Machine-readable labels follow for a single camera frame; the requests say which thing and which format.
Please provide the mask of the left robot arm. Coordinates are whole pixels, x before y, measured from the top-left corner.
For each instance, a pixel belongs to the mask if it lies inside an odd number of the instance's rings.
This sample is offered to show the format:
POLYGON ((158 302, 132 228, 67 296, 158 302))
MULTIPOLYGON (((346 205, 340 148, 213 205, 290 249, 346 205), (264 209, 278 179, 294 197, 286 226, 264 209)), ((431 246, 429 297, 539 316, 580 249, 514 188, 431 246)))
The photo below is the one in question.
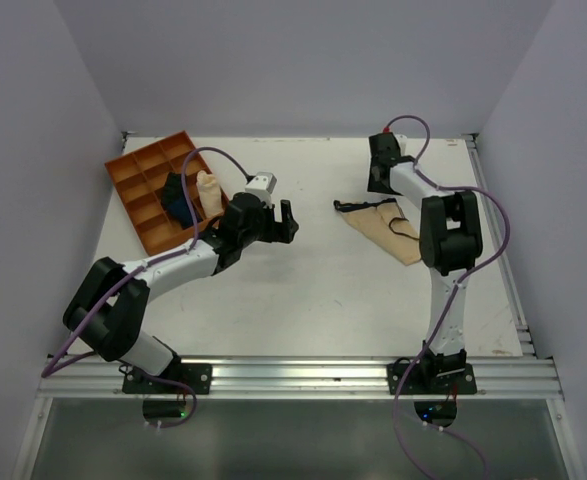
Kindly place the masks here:
POLYGON ((238 193, 196 240, 139 261, 96 261, 63 315, 69 340, 81 339, 107 362, 142 370, 158 392, 174 390, 181 379, 177 354, 143 332, 147 305, 186 283, 222 273, 255 242, 291 243, 299 225, 290 201, 280 202, 280 213, 276 220, 272 206, 238 193))

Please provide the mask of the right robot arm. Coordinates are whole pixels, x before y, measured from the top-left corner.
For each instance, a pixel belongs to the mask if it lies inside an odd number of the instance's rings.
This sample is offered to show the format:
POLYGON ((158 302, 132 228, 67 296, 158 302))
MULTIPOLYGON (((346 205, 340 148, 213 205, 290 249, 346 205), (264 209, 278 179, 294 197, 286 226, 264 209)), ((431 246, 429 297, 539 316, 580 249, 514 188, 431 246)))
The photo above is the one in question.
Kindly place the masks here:
POLYGON ((422 350, 413 360, 387 366, 389 387, 404 395, 475 393, 467 364, 463 323, 466 274, 483 251, 477 197, 470 189, 437 185, 402 152, 393 133, 369 137, 368 190, 399 194, 420 211, 419 251, 431 276, 431 319, 422 350))

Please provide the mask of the beige underwear with dark trim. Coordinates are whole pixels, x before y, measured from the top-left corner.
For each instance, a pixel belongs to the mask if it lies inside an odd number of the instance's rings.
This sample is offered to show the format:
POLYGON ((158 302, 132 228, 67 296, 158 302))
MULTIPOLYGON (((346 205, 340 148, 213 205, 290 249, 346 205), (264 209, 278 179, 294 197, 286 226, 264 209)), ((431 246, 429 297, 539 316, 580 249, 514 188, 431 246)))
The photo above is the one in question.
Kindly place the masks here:
POLYGON ((405 266, 419 263, 420 238, 394 198, 377 202, 333 201, 342 219, 405 266))

